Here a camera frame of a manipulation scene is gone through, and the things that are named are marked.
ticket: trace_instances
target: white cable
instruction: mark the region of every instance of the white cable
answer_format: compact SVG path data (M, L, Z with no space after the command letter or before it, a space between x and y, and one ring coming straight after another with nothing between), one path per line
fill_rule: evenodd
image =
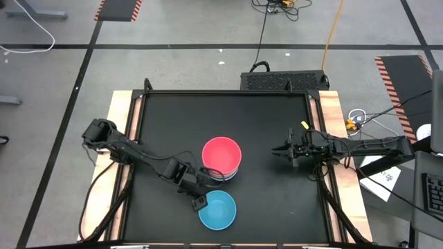
M34 19L33 19L33 17L31 17L31 15L28 13L28 11L26 11L26 9L19 3L19 2L17 2L17 0L14 0L14 2L18 5L18 6L20 6L20 8L29 16L29 18L31 19L31 20L33 20L33 22L35 23L35 24L37 24L44 32L46 32L50 37L51 37L51 39L53 40L53 43L51 44L51 46L49 47L49 48L47 48L47 49L45 49L45 50L32 50L32 51L16 51L16 50L10 50L10 49L7 49L7 48L5 48L5 47L3 47L2 45L0 45L0 48L1 49L3 49L3 50L5 50L5 51L8 51L8 52L10 52L10 53L21 53L21 54L27 54L27 53L43 53L43 52L48 52L49 50L51 50L53 47L54 47L54 44L55 44L55 38L54 38L54 36L52 36L52 34L50 34L45 28L43 28L42 27L42 25L40 25L39 23L37 23Z
M363 113L363 115L357 115L357 116L352 116L352 117L351 117L351 114L352 114L353 112L355 112L355 111L360 111L360 112ZM368 115L366 114L365 110L363 110L363 109L353 109L353 110L351 110L351 111L348 113L347 118L350 119L350 120L352 120L352 121L354 121L354 118L355 118L355 117L359 117L359 116L364 116L364 120L363 120L363 122L362 122L363 124L362 124L361 127L360 127L360 130L361 130L361 129L363 128L363 126L364 126L364 123L366 123L366 120L368 119ZM391 131L391 132L394 133L395 135L399 136L399 134L398 134L397 132L395 132L395 131L392 130L391 128L388 128L387 126L385 126L384 124L382 124L382 123L380 123L379 121L375 120L374 118L371 119L371 121L376 122L376 123L379 124L381 127L385 128L385 129L387 129L388 131ZM360 130L358 130L358 131L355 132L355 133L351 133L351 134L349 134L349 136L355 136L355 135L357 135L357 134L360 132Z

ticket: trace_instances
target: keyboard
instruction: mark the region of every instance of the keyboard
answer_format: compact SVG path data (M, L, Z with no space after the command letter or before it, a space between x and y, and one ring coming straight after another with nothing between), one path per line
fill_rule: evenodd
M424 209L443 215L443 176L422 174Z

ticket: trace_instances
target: wooden table frame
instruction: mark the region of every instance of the wooden table frame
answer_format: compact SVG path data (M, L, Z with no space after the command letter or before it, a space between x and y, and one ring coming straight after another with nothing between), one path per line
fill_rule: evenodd
M323 124L320 123L318 115L323 115L324 129L338 137L347 137L343 114L341 111L338 93L336 91L319 91L319 102L321 107L316 106L315 99L310 100L311 113L313 116L315 129L320 130ZM132 105L133 91L114 91L112 96L111 106L107 119L116 123L117 129L125 133L131 140L135 139L137 133L137 125L139 113L142 107L142 98L136 98L135 104ZM109 152L98 155L96 161L96 168L93 173L93 179L109 164ZM351 161L350 167L354 167L354 162ZM92 189L84 218L82 221L82 233L85 237L93 232L96 226L101 222L104 215L106 215L111 205L111 200L114 194L114 186L116 186L117 175L121 174L120 191L126 183L126 176L129 171L129 165L119 166L115 164L105 174L97 180L96 185ZM360 231L360 233L369 241L372 240L368 218L366 216L363 198L361 196L360 185L355 171L345 169L344 167L334 167L334 170L328 173L325 179L328 188L331 189L331 182L334 181L337 186L338 195L341 203L341 208L352 224ZM119 238L120 225L123 220L123 205L117 211L112 222L112 229L107 231L108 237L111 240ZM342 227L339 225L337 216L332 207L329 206L330 222L332 227L333 241L342 242L342 238L347 238L349 242L353 242L351 236L346 232L344 234ZM164 245L181 245L181 244L164 244ZM195 246L202 246L203 244L192 244ZM242 246L276 246L276 244L242 244ZM300 246L300 244L284 244L284 246Z

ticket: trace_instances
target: white paper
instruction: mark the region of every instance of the white paper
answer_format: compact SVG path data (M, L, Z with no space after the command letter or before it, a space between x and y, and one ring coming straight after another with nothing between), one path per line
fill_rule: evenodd
M377 159L381 158L381 156L366 156L363 162L361 163L361 167L371 163ZM370 178L383 186L387 187L390 191L394 189L395 183L397 182L400 176L401 170L397 167L392 167L386 171L380 172ZM388 201L390 192L382 188L382 186L372 182L370 179L364 178L360 180L360 185L364 188L377 195L380 199L384 201Z

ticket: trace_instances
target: red bowl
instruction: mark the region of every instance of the red bowl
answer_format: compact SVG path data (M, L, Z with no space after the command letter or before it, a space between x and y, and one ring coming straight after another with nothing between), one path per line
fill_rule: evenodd
M242 150L238 144L227 137L216 137L209 140L201 152L203 165L216 169L223 175L231 175L240 165L242 160Z

